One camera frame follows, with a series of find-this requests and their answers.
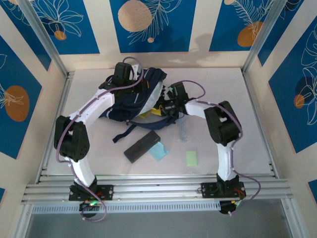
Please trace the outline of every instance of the navy backpack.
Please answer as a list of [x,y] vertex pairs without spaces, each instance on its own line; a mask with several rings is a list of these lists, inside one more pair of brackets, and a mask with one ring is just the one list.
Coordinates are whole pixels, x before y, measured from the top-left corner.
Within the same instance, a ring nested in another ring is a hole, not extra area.
[[133,118],[146,113],[157,103],[163,91],[163,80],[167,74],[159,68],[149,68],[144,70],[144,80],[147,89],[142,93],[130,93],[116,100],[114,105],[101,114],[100,117],[107,117],[116,121],[125,121],[127,125],[132,124],[123,134],[117,135],[113,142],[127,136],[135,127],[140,126],[149,130],[160,130],[168,126],[179,117],[179,111],[166,116],[164,119],[152,123],[138,123],[132,121]]

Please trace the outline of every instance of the backpack strap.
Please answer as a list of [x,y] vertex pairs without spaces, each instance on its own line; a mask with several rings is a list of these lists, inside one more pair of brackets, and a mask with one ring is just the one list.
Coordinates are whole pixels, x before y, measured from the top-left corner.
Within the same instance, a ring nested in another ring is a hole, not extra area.
[[114,143],[118,142],[119,139],[126,137],[137,126],[145,128],[145,129],[149,129],[149,130],[160,130],[160,129],[164,128],[165,126],[175,124],[176,120],[179,117],[178,114],[179,114],[179,112],[176,111],[176,112],[174,112],[174,114],[172,116],[168,116],[162,120],[151,122],[151,123],[138,123],[135,121],[129,121],[129,122],[127,122],[127,124],[131,123],[132,125],[124,133],[117,135],[114,139],[112,139],[112,141]]

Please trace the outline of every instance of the white leaf drawing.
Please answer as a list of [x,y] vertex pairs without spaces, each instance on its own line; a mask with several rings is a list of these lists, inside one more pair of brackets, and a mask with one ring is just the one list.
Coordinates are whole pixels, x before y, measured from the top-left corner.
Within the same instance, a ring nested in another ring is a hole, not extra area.
[[285,19],[285,14],[287,11],[296,11],[296,9],[298,8],[298,6],[300,5],[300,2],[302,0],[296,0],[296,1],[290,1],[288,0],[282,10],[282,12],[280,13],[280,17],[284,20]]
[[302,66],[315,66],[317,64],[317,25],[306,41],[301,63]]
[[[6,55],[0,54],[0,69],[2,69],[2,67],[4,66],[6,57]],[[15,97],[6,92],[0,83],[0,109],[3,108],[6,104],[10,105],[10,103],[23,105],[22,99],[23,96]]]
[[19,8],[19,6],[17,4],[14,4],[8,0],[1,0],[1,1],[5,5],[5,7],[10,10],[12,15],[16,19],[22,21],[24,24],[26,24],[28,26],[30,25],[30,23],[27,21],[27,19],[25,18],[24,14],[22,13],[21,9]]
[[301,106],[307,106],[307,125],[313,125],[317,122],[317,70],[314,67],[305,67],[303,69],[306,85],[299,93],[301,98]]
[[175,6],[172,7],[171,2],[176,0],[144,0],[145,6],[150,10],[152,15],[151,24],[143,31],[130,32],[128,38],[131,38],[129,45],[142,40],[145,41],[148,38],[153,38],[164,30],[164,25],[168,26],[168,16],[167,14],[174,11],[180,4],[182,0],[177,0]]
[[266,3],[262,0],[259,7],[255,7],[253,0],[235,0],[232,4],[236,8],[238,17],[244,21],[246,26],[252,29],[252,37],[256,38],[258,35],[259,22],[268,14],[272,8],[274,0],[268,0]]
[[[21,9],[18,5],[9,2],[8,0],[1,0],[10,9],[13,16],[23,23],[29,25],[26,21]],[[30,2],[42,23],[49,26],[47,30],[68,32],[81,37],[81,30],[76,25],[83,21],[84,16],[75,11],[68,10],[68,0],[33,0]]]

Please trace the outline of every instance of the orange circle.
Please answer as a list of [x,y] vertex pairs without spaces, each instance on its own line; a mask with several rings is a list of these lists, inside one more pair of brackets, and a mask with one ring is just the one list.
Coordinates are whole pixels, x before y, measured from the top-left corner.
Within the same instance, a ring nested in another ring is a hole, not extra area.
[[255,36],[258,35],[263,22],[255,22],[252,25],[246,26],[238,36],[238,44],[242,47],[249,47],[252,46],[254,43],[255,38],[253,39],[253,31]]
[[119,9],[118,20],[125,30],[138,32],[149,27],[152,22],[152,14],[143,2],[129,0]]
[[56,37],[56,39],[58,39],[60,41],[63,41],[66,39],[66,34],[62,31],[55,31],[54,36]]
[[224,4],[226,5],[231,5],[231,4],[234,4],[236,0],[224,0]]
[[305,104],[305,98],[303,95],[296,95],[296,97],[294,98],[294,105],[295,107],[297,107],[298,109],[302,108]]
[[5,110],[8,116],[17,122],[24,121],[30,110],[30,99],[25,89],[21,86],[11,86],[6,90],[4,98],[7,100]]

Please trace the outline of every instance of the white table surface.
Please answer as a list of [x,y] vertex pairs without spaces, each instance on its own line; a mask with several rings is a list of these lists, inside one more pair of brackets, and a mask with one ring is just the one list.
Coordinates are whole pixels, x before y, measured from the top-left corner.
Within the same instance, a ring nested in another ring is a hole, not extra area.
[[[203,101],[219,103],[227,100],[232,105],[244,132],[236,144],[234,166],[245,174],[269,174],[269,155],[259,132],[247,89],[239,68],[168,68],[164,81],[166,86],[179,80],[195,80],[206,89]],[[76,111],[96,92],[98,86],[113,74],[113,69],[84,69],[75,72],[63,112],[64,116]],[[184,83],[189,97],[201,95],[201,89],[191,83]],[[89,131],[89,163],[96,175],[206,175],[216,174],[218,169],[217,147],[211,139],[207,123],[195,116],[185,116],[189,140],[180,139],[179,123],[156,131],[161,143],[169,154],[157,162],[149,152],[131,164],[123,151],[133,145],[149,131],[135,128],[127,137],[116,144],[112,139],[128,127],[124,122],[107,118],[97,119]],[[188,167],[186,151],[197,152],[198,166]],[[47,174],[70,175],[65,164],[55,160],[56,150],[52,149]]]

